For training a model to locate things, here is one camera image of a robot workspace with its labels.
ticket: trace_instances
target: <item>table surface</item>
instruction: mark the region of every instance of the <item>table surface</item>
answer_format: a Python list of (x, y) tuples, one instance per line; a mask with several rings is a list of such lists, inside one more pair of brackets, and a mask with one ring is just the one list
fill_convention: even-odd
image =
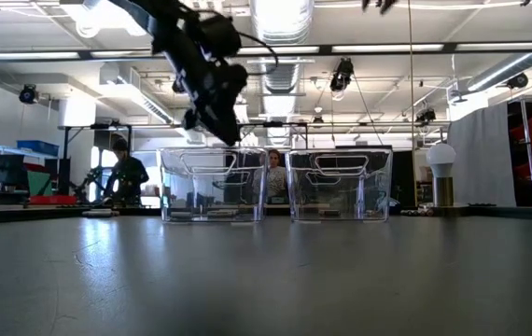
[(0, 335), (532, 335), (532, 221), (0, 224)]

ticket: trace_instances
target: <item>transparent storage container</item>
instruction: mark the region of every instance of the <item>transparent storage container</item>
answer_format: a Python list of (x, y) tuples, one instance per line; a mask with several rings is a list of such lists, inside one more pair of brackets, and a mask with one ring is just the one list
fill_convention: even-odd
[(263, 220), (268, 152), (261, 148), (160, 151), (162, 219), (168, 223)]
[(299, 149), (287, 153), (291, 220), (386, 221), (392, 149)]

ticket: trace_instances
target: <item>shelf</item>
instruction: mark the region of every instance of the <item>shelf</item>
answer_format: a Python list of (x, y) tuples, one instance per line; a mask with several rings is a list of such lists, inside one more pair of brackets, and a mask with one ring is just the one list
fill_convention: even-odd
[(0, 146), (0, 152), (1, 154), (18, 154), (23, 155), (30, 158), (38, 158), (38, 159), (58, 159), (56, 156), (43, 154), (43, 153), (36, 153), (29, 149), (19, 149), (9, 146)]

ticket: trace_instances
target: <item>white lamp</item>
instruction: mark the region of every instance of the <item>white lamp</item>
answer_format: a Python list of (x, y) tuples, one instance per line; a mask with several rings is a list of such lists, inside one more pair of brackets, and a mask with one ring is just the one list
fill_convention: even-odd
[(456, 152), (446, 144), (433, 146), (426, 154), (434, 174), (434, 206), (453, 206), (453, 178), (451, 170)]

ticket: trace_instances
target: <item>dark shirt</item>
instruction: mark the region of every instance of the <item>dark shirt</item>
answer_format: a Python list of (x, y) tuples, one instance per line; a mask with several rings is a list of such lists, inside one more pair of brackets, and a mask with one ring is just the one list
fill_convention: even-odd
[(119, 189), (113, 195), (113, 198), (124, 200), (139, 197), (142, 193), (140, 188), (142, 183), (149, 180), (144, 164), (133, 157), (127, 157), (115, 164), (112, 175), (106, 183), (106, 192), (110, 193), (113, 189), (115, 180), (119, 181)]

